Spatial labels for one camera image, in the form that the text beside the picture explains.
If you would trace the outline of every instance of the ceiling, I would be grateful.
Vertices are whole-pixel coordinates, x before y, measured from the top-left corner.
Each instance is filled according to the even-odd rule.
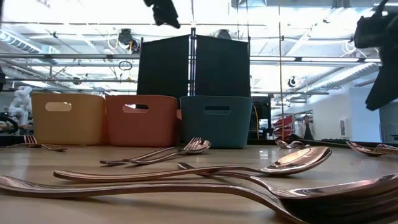
[[[285,57],[377,57],[376,49],[355,49],[349,40],[360,16],[372,14],[373,1],[351,1],[352,7],[332,8],[333,2],[346,1],[295,1],[284,0],[282,7],[276,2],[248,0],[248,7],[233,7],[233,0],[173,0],[179,15],[181,29],[154,25],[152,10],[142,0],[6,0],[1,29],[12,33],[27,43],[43,49],[52,46],[60,54],[126,54],[124,47],[113,49],[121,29],[130,28],[133,36],[144,41],[164,39],[190,33],[214,35],[219,29],[228,29],[234,40],[248,41],[250,36],[251,56],[278,57],[281,49]],[[279,33],[283,35],[279,48]],[[26,53],[15,47],[4,46],[3,53]],[[37,60],[20,60],[30,63],[32,69],[48,73],[48,67],[33,66]],[[103,60],[82,62],[104,63]],[[137,79],[138,60],[131,61],[134,67],[123,72],[109,67],[53,67],[61,71],[57,78],[81,77],[87,79]],[[306,64],[282,66],[284,91],[294,90],[287,85],[292,76],[301,80],[301,86],[310,85],[338,70],[336,65]],[[279,91],[280,68],[278,65],[251,65],[252,91]],[[105,88],[135,90],[135,83],[84,83],[69,88]]]

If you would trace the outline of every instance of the plastic storage bin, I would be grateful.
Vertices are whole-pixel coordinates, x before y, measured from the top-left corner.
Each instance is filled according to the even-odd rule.
[[[177,143],[177,99],[159,95],[107,96],[109,142],[168,147]]]
[[[184,96],[180,99],[184,142],[199,137],[212,148],[241,149],[248,141],[253,100],[239,96]]]
[[[34,134],[42,144],[107,142],[105,99],[87,94],[33,93]]]

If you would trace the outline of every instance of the white robot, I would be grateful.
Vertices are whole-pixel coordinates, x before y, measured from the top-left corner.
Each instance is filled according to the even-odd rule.
[[[9,116],[19,115],[21,117],[19,125],[27,125],[29,113],[32,112],[31,92],[32,88],[29,86],[18,87],[18,90],[14,92],[14,100],[8,108]]]

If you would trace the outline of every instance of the wooden table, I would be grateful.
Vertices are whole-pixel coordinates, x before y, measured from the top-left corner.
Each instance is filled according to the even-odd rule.
[[[101,159],[134,157],[154,149],[79,147],[67,152],[44,149],[0,149],[0,174],[43,184],[73,184],[52,177],[55,169],[95,174],[128,174],[176,169],[177,162],[195,167],[242,165],[265,167],[293,150],[272,146],[248,146],[241,150],[210,150],[208,154],[181,157],[160,164],[133,167],[102,167]],[[289,178],[265,179],[281,187],[318,187],[342,184],[398,172],[398,157],[368,157],[349,149],[334,148],[322,165]],[[216,182],[195,175],[189,182]],[[233,184],[260,189],[242,180],[222,178]],[[0,195],[2,224],[8,223],[289,223],[267,207],[246,198],[204,193],[134,194],[75,200],[23,198]]]

